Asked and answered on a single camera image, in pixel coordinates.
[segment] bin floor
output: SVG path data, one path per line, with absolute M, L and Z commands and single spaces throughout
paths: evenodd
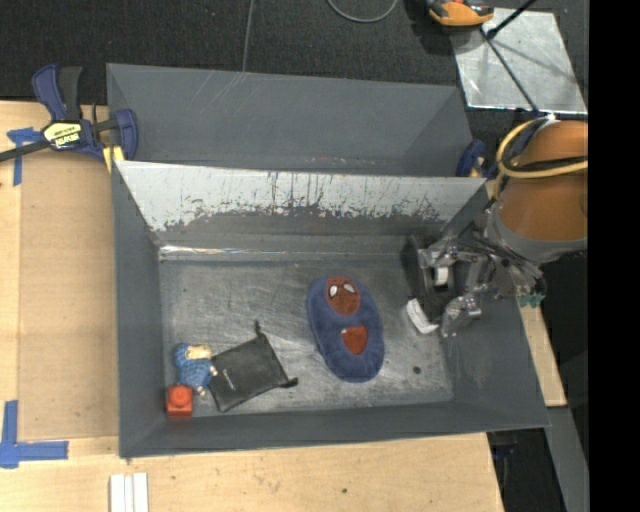
M 307 290 L 314 280 L 345 275 L 372 294 L 380 312 L 385 359 L 372 380 L 352 384 L 326 366 L 306 312 Z M 399 257 L 340 255 L 315 261 L 182 261 L 160 265 L 165 353 L 165 382 L 177 371 L 172 347 L 180 342 L 206 343 L 213 353 L 255 336 L 257 320 L 290 378 L 299 384 L 273 389 L 229 414 L 290 410 L 376 407 L 451 400 L 442 339 L 420 334 L 405 310 L 410 288 Z M 220 414 L 213 397 L 195 398 L 195 416 Z

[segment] toy figure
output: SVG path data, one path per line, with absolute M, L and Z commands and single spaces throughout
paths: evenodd
M 200 396 L 205 396 L 205 387 L 211 377 L 218 374 L 211 357 L 208 345 L 177 345 L 173 349 L 173 361 L 180 372 L 178 384 L 190 386 Z

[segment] wooden table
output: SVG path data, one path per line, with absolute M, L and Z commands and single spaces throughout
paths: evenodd
M 0 151 L 9 129 L 48 120 L 37 103 L 0 102 Z M 120 459 L 106 174 L 45 150 L 14 187 L 13 162 L 0 164 L 0 402 L 19 400 L 19 440 L 70 439 L 68 460 L 0 469 L 0 510 L 107 510 L 110 475 L 136 472 L 151 512 L 504 510 L 485 434 Z M 545 401 L 566 405 L 542 315 L 522 314 Z

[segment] gray bin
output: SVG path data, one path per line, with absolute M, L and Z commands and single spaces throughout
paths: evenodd
M 454 177 L 471 140 L 455 88 L 110 65 L 108 91 L 140 127 L 112 173 L 122 457 L 547 425 L 515 301 L 447 340 L 404 310 L 407 237 L 483 200 L 483 180 Z M 367 383 L 315 346 L 306 291 L 329 274 L 378 306 L 386 355 Z M 222 352 L 255 320 L 299 385 L 168 419 L 171 348 Z

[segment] white object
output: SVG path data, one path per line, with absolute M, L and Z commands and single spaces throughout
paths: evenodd
M 147 474 L 111 475 L 109 510 L 110 512 L 149 512 Z
M 435 286 L 444 286 L 449 281 L 449 267 L 436 267 L 433 269 Z
M 429 322 L 427 315 L 424 314 L 424 311 L 422 311 L 420 307 L 418 299 L 411 299 L 407 303 L 407 313 L 409 313 L 409 318 L 413 322 L 413 325 L 415 325 L 416 329 L 422 334 L 429 334 L 438 328 L 438 324 Z

